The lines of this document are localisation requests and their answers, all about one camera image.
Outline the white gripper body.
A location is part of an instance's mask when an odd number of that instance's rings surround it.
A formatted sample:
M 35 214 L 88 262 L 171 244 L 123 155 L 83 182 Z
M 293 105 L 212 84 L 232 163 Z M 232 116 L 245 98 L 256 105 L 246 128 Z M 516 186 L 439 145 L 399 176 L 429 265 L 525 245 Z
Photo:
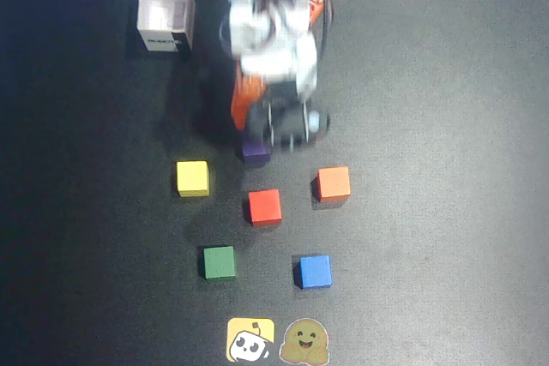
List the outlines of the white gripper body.
M 231 54 L 242 75 L 265 85 L 290 82 L 298 99 L 308 99 L 317 89 L 317 40 L 309 28 L 233 28 Z

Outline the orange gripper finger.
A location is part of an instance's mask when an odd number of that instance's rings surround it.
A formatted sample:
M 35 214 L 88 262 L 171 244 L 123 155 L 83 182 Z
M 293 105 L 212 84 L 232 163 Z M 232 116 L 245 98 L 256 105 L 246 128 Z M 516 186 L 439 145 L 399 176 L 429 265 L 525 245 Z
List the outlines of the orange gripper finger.
M 249 109 L 265 93 L 263 78 L 237 73 L 231 103 L 231 115 L 237 131 L 243 131 Z

